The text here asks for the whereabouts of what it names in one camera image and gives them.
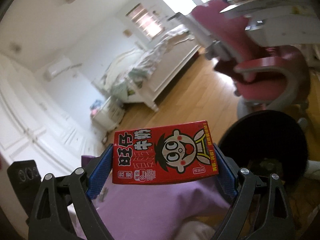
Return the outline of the red milk carton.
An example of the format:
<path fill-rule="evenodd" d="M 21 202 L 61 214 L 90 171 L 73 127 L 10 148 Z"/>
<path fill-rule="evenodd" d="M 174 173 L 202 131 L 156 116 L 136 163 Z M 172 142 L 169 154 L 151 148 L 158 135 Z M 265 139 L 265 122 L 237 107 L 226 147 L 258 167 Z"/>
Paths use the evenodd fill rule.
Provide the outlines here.
<path fill-rule="evenodd" d="M 217 174 L 214 144 L 206 120 L 114 134 L 115 184 L 176 184 Z"/>

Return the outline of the purple round tablecloth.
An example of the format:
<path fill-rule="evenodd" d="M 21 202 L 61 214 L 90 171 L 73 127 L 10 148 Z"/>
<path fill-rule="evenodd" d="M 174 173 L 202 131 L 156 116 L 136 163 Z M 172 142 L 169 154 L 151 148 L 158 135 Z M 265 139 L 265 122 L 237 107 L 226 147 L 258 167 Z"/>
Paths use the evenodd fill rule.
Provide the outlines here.
<path fill-rule="evenodd" d="M 114 239 L 210 239 L 230 204 L 214 177 L 180 184 L 121 185 L 108 178 L 93 204 Z"/>

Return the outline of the white wardrobe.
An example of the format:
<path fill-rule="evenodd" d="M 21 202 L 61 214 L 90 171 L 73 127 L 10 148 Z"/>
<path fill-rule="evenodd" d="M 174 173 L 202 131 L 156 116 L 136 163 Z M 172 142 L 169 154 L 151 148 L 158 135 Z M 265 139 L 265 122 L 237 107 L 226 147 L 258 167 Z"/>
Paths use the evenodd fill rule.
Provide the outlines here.
<path fill-rule="evenodd" d="M 68 175 L 103 145 L 42 88 L 33 74 L 1 55 L 1 154 L 11 164 L 34 160 L 40 175 Z"/>

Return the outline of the white nightstand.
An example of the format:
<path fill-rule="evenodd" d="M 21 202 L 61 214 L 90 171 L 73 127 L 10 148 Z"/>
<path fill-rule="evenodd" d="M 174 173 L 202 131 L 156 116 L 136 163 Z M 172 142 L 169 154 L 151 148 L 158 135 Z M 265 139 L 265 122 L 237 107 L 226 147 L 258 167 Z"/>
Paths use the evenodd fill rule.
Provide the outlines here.
<path fill-rule="evenodd" d="M 91 119 L 107 132 L 111 132 L 118 127 L 124 117 L 125 111 L 119 106 L 117 101 L 109 97 L 98 109 L 93 111 Z"/>

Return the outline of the red desk chair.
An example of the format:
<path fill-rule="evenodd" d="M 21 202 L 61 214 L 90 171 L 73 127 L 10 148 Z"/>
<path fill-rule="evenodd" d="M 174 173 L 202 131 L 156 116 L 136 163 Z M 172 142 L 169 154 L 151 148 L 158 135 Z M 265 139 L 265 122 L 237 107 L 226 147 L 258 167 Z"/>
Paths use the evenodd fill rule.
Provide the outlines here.
<path fill-rule="evenodd" d="M 211 0 L 195 7 L 191 16 L 209 33 L 206 49 L 219 57 L 215 70 L 233 79 L 244 105 L 257 103 L 282 109 L 306 102 L 310 74 L 302 52 L 292 45 L 257 44 L 246 33 L 249 19 L 230 18 L 221 12 L 225 8 L 223 0 Z"/>

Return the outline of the white air conditioner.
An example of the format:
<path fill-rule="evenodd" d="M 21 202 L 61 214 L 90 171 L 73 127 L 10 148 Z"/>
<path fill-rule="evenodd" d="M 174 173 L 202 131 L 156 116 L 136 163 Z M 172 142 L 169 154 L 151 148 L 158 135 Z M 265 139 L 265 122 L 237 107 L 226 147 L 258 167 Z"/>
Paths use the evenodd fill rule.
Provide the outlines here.
<path fill-rule="evenodd" d="M 62 56 L 46 65 L 44 75 L 50 81 L 72 66 L 72 61 L 68 57 Z"/>

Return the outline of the white wooden bed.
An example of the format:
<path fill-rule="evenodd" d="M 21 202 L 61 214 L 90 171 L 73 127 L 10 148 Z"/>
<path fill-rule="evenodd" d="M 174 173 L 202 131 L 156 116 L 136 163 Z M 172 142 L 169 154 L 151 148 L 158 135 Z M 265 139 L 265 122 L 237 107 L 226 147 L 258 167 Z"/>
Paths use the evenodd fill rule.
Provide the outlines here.
<path fill-rule="evenodd" d="M 181 24 L 150 50 L 133 48 L 118 55 L 96 82 L 97 87 L 123 103 L 144 103 L 157 112 L 155 100 L 199 48 Z"/>

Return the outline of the white study desk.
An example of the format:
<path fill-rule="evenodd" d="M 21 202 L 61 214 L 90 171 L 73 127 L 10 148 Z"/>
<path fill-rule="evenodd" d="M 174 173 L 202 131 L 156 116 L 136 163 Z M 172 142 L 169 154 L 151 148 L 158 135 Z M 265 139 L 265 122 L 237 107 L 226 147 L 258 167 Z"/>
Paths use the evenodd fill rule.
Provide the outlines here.
<path fill-rule="evenodd" d="M 310 0 L 229 0 L 221 13 L 248 18 L 246 33 L 260 46 L 319 43 L 319 16 Z"/>

